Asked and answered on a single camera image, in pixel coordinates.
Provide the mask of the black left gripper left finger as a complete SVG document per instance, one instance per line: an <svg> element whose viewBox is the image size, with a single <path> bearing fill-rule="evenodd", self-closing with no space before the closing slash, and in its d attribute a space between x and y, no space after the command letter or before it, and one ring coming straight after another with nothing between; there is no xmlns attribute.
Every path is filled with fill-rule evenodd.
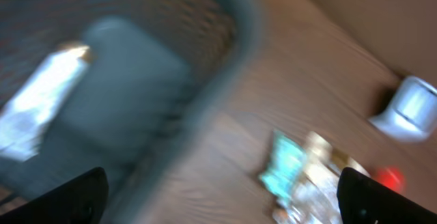
<svg viewBox="0 0 437 224"><path fill-rule="evenodd" d="M102 167L93 168L1 215L3 224L99 224L109 196Z"/></svg>

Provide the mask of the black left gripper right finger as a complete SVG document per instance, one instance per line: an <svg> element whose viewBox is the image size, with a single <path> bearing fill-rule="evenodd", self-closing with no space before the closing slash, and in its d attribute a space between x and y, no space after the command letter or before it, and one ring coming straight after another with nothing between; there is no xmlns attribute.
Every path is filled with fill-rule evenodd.
<svg viewBox="0 0 437 224"><path fill-rule="evenodd" d="M337 199L343 224L436 224L436 214L346 167Z"/></svg>

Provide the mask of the white Pantene tube gold cap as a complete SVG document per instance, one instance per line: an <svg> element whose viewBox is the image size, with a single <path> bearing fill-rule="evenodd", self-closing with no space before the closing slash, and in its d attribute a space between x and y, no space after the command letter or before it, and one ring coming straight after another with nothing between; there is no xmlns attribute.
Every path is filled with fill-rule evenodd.
<svg viewBox="0 0 437 224"><path fill-rule="evenodd" d="M47 55L1 110L1 156L26 161L92 62L91 48L72 42Z"/></svg>

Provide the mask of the beige dried fruit pouch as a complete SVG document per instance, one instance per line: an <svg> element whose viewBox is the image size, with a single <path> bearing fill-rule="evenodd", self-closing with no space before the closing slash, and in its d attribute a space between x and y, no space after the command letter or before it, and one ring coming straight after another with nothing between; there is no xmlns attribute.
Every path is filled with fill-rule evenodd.
<svg viewBox="0 0 437 224"><path fill-rule="evenodd" d="M342 224L337 187L341 172L351 167L368 176L351 156L310 132L303 146L306 159L291 188L288 200L281 200L273 214L278 224Z"/></svg>

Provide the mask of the teal snack packet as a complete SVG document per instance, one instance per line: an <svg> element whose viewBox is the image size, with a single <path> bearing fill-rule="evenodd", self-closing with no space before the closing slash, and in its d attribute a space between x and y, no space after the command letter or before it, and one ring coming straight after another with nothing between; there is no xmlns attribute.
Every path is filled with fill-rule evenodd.
<svg viewBox="0 0 437 224"><path fill-rule="evenodd" d="M282 206L287 206L292 198L292 189L307 160L304 149L275 130L267 168L259 174L265 188L272 193Z"/></svg>

